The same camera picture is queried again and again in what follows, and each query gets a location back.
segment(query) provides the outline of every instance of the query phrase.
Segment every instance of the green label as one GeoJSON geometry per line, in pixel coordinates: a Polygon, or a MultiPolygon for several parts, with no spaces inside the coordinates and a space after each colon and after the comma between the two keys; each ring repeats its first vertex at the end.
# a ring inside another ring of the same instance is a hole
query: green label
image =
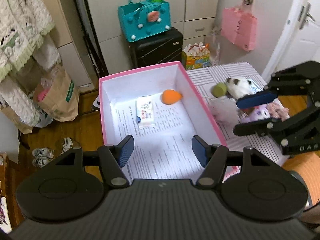
{"type": "Polygon", "coordinates": [[[66,97],[66,101],[69,102],[71,97],[72,97],[72,92],[73,92],[73,88],[75,87],[75,84],[73,81],[71,81],[70,86],[69,86],[69,91],[66,97]]]}

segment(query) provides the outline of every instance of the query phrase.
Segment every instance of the orange makeup sponge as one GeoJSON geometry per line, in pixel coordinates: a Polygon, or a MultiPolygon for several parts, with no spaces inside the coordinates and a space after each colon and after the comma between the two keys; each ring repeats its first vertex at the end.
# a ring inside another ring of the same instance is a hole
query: orange makeup sponge
{"type": "Polygon", "coordinates": [[[178,102],[181,98],[182,94],[180,94],[179,92],[172,89],[167,89],[162,93],[161,101],[165,105],[172,105],[178,102]]]}

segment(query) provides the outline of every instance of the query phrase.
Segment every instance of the teal bag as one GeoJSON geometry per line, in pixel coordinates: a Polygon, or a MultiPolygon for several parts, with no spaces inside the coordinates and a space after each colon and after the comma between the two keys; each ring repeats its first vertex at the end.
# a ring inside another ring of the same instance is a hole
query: teal bag
{"type": "Polygon", "coordinates": [[[121,29],[133,42],[170,30],[170,6],[164,0],[145,0],[118,7],[121,29]]]}

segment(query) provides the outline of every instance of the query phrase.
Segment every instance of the purple plush toy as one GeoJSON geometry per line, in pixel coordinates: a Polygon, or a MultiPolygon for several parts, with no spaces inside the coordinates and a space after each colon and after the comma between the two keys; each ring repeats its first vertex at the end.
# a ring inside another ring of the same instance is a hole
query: purple plush toy
{"type": "Polygon", "coordinates": [[[261,105],[261,106],[258,106],[255,110],[253,110],[248,117],[242,119],[241,122],[242,123],[254,122],[254,121],[263,120],[267,118],[270,118],[267,105],[261,105]]]}

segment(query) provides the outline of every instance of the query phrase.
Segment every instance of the drawer handle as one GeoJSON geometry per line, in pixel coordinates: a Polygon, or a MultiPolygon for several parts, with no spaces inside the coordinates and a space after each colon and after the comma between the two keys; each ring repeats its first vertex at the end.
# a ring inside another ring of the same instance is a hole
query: drawer handle
{"type": "Polygon", "coordinates": [[[201,31],[204,31],[204,27],[196,29],[196,32],[201,32],[201,31]]]}

